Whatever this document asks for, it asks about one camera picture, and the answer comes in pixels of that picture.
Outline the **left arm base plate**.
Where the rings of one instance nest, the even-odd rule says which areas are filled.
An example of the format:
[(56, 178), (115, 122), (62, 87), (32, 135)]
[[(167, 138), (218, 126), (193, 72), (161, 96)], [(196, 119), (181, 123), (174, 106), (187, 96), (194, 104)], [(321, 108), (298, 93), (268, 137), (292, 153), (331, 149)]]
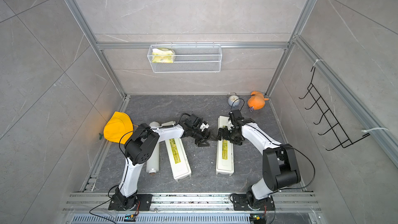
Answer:
[(139, 211), (148, 211), (152, 202), (152, 194), (133, 194), (124, 197), (117, 193), (112, 196), (108, 210), (110, 211), (132, 211), (138, 208)]

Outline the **white dispenser lid with label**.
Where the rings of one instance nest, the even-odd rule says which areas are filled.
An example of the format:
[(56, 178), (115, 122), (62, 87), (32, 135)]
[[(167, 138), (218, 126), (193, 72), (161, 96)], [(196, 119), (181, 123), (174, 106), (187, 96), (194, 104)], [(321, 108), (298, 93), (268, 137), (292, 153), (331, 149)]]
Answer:
[[(229, 129), (231, 124), (229, 118), (220, 116), (218, 118), (218, 128)], [(217, 143), (216, 174), (226, 174), (232, 176), (234, 173), (234, 152), (233, 144), (227, 140)]]

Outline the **white plastic wrap roll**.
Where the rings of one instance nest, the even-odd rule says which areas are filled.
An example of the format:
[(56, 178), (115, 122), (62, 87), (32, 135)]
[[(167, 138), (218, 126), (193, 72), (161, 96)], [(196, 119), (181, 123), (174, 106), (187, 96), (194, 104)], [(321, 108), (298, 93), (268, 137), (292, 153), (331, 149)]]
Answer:
[(160, 144), (157, 143), (151, 157), (146, 162), (146, 172), (149, 175), (156, 175), (159, 171)]

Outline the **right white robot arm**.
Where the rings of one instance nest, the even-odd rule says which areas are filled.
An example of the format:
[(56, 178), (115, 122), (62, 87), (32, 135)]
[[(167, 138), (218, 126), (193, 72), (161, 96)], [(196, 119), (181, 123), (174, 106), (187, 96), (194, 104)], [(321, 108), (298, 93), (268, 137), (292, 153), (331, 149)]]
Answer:
[(274, 140), (254, 120), (244, 118), (240, 110), (219, 117), (217, 140), (235, 145), (248, 140), (262, 154), (262, 179), (246, 193), (251, 208), (259, 208), (271, 194), (301, 182), (294, 147)]

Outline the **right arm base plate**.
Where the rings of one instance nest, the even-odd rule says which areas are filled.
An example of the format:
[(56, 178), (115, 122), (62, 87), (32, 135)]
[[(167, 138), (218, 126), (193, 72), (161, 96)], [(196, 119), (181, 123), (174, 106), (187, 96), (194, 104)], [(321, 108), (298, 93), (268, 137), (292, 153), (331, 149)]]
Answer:
[(275, 209), (272, 197), (258, 200), (250, 194), (231, 193), (229, 199), (235, 211), (273, 211)]

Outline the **white wrap dispenser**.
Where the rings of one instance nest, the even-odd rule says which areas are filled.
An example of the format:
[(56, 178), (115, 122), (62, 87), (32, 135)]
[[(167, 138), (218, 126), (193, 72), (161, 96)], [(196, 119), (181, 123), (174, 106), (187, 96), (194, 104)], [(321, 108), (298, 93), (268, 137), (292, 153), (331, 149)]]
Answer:
[(173, 178), (176, 182), (191, 176), (191, 168), (181, 139), (183, 133), (184, 130), (180, 125), (172, 125), (160, 132), (161, 140), (166, 144)]

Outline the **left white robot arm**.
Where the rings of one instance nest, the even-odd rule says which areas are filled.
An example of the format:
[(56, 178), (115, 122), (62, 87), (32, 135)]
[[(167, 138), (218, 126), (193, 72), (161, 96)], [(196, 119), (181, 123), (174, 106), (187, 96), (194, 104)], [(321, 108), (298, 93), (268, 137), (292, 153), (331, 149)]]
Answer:
[(159, 127), (140, 124), (124, 144), (125, 167), (122, 180), (115, 190), (109, 210), (128, 211), (138, 205), (137, 184), (144, 163), (152, 156), (158, 142), (192, 137), (199, 147), (209, 146), (209, 125), (203, 118), (186, 114), (188, 118), (170, 121)]

